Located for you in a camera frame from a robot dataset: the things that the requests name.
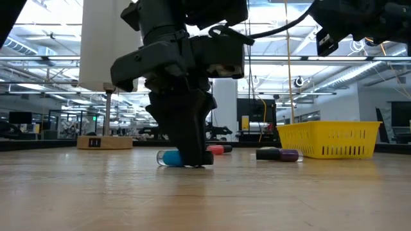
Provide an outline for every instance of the machine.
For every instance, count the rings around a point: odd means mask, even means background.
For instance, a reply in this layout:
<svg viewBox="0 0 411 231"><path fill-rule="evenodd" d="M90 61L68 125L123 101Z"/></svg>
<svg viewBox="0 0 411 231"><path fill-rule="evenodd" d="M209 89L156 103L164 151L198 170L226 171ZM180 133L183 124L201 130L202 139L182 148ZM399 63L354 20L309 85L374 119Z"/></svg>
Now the machine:
<svg viewBox="0 0 411 231"><path fill-rule="evenodd" d="M2 14L6 17L3 22L13 22L21 6L18 2L24 1L7 2L5 7L2 4L2 12L14 11ZM322 26L317 34L320 56L335 51L349 34L354 40L367 37L370 46L385 40L411 44L409 0L315 0L307 12L286 26L249 36L230 29L248 18L246 0L139 0L121 17L141 32L144 46L115 61L112 82L131 91L132 81L145 77L151 90L151 105L146 110L178 148L184 165L213 164L213 155L206 151L205 118L217 105L207 93L208 78L242 78L244 45L285 31L308 15ZM225 24L209 30L209 37L190 38L186 29L188 24L202 30L224 20ZM0 31L9 25L3 23Z"/></svg>

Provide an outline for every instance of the white pillar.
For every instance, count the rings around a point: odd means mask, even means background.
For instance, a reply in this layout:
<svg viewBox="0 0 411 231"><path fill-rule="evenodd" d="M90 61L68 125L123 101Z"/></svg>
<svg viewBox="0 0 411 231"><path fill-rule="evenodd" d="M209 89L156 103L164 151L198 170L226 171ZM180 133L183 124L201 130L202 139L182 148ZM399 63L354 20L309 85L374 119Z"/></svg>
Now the white pillar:
<svg viewBox="0 0 411 231"><path fill-rule="evenodd" d="M80 86L104 91L116 58L142 45L140 32L120 17L131 0L84 0Z"/></svg>
<svg viewBox="0 0 411 231"><path fill-rule="evenodd" d="M217 109L214 109L213 126L226 126L232 131L232 135L217 136L217 138L225 137L227 141L235 141L238 131L237 81L230 78L214 79L213 81L213 96L218 106Z"/></svg>

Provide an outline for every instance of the white cylinder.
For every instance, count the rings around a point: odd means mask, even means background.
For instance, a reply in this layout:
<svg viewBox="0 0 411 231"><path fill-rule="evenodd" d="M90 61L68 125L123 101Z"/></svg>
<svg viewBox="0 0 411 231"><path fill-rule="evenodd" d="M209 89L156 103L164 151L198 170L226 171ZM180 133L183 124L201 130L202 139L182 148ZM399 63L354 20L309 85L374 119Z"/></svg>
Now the white cylinder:
<svg viewBox="0 0 411 231"><path fill-rule="evenodd" d="M80 86L104 91L114 61L142 46L140 32L120 17L130 0L84 0Z"/></svg>

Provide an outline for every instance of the plastic basket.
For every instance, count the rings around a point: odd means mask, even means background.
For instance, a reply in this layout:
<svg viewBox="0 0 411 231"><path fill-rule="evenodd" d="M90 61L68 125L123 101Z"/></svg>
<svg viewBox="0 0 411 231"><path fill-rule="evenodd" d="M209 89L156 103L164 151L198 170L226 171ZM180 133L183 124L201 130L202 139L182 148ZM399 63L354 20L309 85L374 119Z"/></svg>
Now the plastic basket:
<svg viewBox="0 0 411 231"><path fill-rule="evenodd" d="M278 126L281 144L311 158L372 158L380 122L312 121Z"/></svg>

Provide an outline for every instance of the blue marker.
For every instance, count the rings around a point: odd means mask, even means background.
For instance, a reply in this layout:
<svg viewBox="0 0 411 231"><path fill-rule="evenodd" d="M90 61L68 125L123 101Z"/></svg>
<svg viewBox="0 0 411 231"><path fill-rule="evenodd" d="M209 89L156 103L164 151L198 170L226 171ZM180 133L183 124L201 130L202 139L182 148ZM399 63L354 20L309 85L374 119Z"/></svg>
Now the blue marker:
<svg viewBox="0 0 411 231"><path fill-rule="evenodd" d="M178 150L159 151L157 163L162 166L184 167Z"/></svg>

